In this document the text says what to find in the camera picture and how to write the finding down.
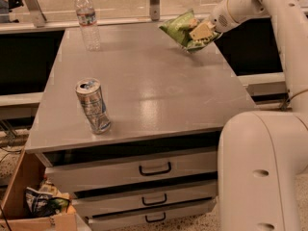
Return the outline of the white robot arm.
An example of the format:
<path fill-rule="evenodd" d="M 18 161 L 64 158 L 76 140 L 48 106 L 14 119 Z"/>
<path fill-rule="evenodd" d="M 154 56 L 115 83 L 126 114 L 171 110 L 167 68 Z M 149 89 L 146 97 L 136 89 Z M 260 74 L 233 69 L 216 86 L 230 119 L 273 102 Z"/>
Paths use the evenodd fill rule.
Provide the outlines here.
<path fill-rule="evenodd" d="M 308 166 L 308 18 L 299 0 L 222 0 L 207 20 L 225 33 L 265 15 L 292 108 L 241 113 L 224 125 L 218 145 L 221 231 L 300 231 L 295 178 Z"/>

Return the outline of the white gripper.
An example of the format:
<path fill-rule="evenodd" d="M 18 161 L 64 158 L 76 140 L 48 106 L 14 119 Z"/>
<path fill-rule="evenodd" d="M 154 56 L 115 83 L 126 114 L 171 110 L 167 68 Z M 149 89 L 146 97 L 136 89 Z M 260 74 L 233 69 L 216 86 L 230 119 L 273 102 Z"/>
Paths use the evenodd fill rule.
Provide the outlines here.
<path fill-rule="evenodd" d="M 221 2 L 216 5 L 209 16 L 209 20 L 215 26 L 215 30 L 219 33 L 226 33 L 239 26 L 230 12 L 226 2 Z M 199 23 L 197 18 L 192 18 L 189 21 L 189 28 L 193 29 L 190 32 L 191 40 L 189 46 L 203 46 L 215 39 L 215 31 L 210 22 L 205 21 Z"/>

